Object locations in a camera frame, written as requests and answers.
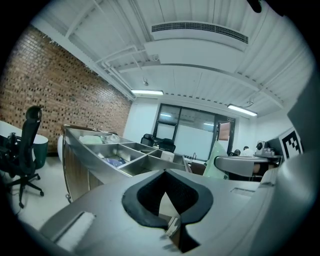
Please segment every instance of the ceiling beam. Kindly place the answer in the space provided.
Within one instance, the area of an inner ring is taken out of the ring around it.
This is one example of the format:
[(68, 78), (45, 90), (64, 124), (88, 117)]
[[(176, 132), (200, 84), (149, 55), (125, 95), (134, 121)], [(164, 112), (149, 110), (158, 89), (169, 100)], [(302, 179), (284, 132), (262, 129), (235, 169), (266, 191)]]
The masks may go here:
[(274, 95), (271, 91), (266, 89), (261, 84), (257, 83), (256, 81), (253, 81), (252, 79), (245, 77), (238, 73), (231, 73), (228, 71), (224, 71), (221, 69), (208, 67), (208, 66), (199, 66), (199, 65), (190, 65), (190, 64), (161, 64), (160, 61), (147, 61), (147, 62), (140, 62), (139, 66), (137, 66), (135, 63), (124, 65), (117, 67), (116, 70), (119, 73), (125, 73), (125, 72), (135, 72), (142, 70), (148, 70), (148, 69), (159, 69), (159, 68), (168, 68), (168, 67), (186, 67), (186, 68), (193, 68), (193, 69), (201, 69), (202, 71), (208, 71), (208, 72), (214, 72), (220, 76), (225, 77), (226, 79), (232, 80), (236, 83), (239, 83), (247, 88), (250, 88), (251, 90), (255, 91), (256, 93), (260, 93), (267, 97), (269, 100), (271, 100), (274, 104), (276, 104), (281, 109), (284, 108), (283, 101), (278, 98), (276, 95)]
[(75, 46), (68, 38), (63, 36), (54, 27), (52, 27), (52, 25), (49, 24), (46, 20), (44, 20), (40, 16), (37, 16), (31, 21), (31, 24), (34, 27), (36, 27), (38, 30), (46, 34), (48, 37), (50, 37), (52, 40), (54, 40), (61, 47), (66, 49), (78, 60), (83, 62), (85, 65), (87, 65), (89, 69), (92, 69), (94, 72), (96, 72), (99, 76), (101, 76), (114, 88), (120, 91), (128, 99), (132, 101), (136, 99), (136, 97), (128, 89), (126, 89), (124, 85), (120, 84), (115, 79), (113, 79), (101, 67), (99, 67), (89, 56), (87, 56), (81, 49)]
[(70, 35), (75, 31), (77, 26), (83, 20), (83, 18), (95, 7), (95, 3), (92, 1), (88, 1), (86, 5), (82, 8), (82, 10), (78, 13), (78, 15), (73, 20), (71, 26), (65, 34), (65, 38), (69, 38)]

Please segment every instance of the ceiling light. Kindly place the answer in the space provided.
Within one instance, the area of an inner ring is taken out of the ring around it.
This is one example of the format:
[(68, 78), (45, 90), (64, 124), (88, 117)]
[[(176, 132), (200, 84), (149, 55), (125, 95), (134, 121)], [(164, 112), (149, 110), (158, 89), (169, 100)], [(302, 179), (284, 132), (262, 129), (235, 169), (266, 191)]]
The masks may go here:
[(245, 109), (244, 107), (233, 105), (233, 104), (229, 104), (227, 108), (231, 109), (231, 110), (239, 111), (241, 113), (245, 113), (245, 114), (253, 116), (253, 117), (258, 115), (256, 112), (253, 112), (251, 110)]
[(131, 90), (133, 94), (164, 95), (162, 90)]

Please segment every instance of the window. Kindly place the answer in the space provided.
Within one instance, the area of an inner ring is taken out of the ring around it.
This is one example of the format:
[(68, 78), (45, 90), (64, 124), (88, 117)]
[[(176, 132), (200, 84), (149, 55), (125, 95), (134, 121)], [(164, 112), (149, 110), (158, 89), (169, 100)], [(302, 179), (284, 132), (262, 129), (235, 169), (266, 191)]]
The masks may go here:
[(206, 161), (215, 140), (231, 152), (234, 119), (181, 106), (161, 104), (153, 131), (156, 140), (171, 139), (174, 153)]

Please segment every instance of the black chair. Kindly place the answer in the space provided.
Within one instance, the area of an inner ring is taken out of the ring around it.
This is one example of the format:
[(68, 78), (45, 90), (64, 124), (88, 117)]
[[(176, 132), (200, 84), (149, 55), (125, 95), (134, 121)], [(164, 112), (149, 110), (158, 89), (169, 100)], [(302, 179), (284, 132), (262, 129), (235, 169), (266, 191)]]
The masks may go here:
[(176, 149), (176, 145), (172, 139), (164, 138), (163, 141), (159, 143), (159, 149), (173, 153)]
[(152, 139), (152, 135), (151, 134), (145, 134), (143, 135), (143, 137), (141, 138), (140, 144), (152, 147), (154, 145), (154, 140)]
[(0, 169), (9, 173), (11, 178), (16, 175), (20, 176), (20, 179), (6, 184), (5, 188), (9, 192), (12, 186), (20, 184), (19, 206), (21, 208), (24, 207), (21, 201), (25, 186), (30, 186), (40, 191), (40, 195), (44, 196), (42, 189), (30, 182), (35, 177), (40, 180), (40, 176), (35, 173), (36, 165), (32, 151), (42, 118), (41, 108), (38, 106), (30, 107), (25, 113), (25, 117), (26, 121), (22, 127), (21, 137), (16, 136), (13, 132), (9, 135), (5, 146), (0, 146)]

